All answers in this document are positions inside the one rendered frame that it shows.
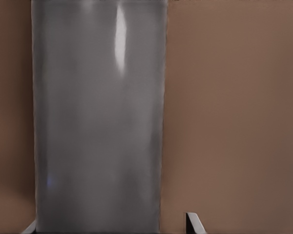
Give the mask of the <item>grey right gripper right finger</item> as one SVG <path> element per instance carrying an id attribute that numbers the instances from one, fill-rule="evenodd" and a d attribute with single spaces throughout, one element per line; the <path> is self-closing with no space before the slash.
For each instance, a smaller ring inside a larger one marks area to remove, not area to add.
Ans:
<path id="1" fill-rule="evenodd" d="M 186 213 L 186 234 L 207 234 L 197 213 Z"/>

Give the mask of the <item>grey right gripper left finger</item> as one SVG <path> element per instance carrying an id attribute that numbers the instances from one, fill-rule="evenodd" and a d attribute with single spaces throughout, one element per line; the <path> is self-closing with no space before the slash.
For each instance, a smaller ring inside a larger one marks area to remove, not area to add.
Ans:
<path id="1" fill-rule="evenodd" d="M 21 234 L 36 234 L 36 220 L 34 220 Z"/>

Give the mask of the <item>grey tennis ball tube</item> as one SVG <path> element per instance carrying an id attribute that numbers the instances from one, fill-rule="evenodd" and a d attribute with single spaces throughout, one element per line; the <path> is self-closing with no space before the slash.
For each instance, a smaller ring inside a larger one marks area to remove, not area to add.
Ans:
<path id="1" fill-rule="evenodd" d="M 159 231 L 167 0 L 33 0 L 36 231 Z"/>

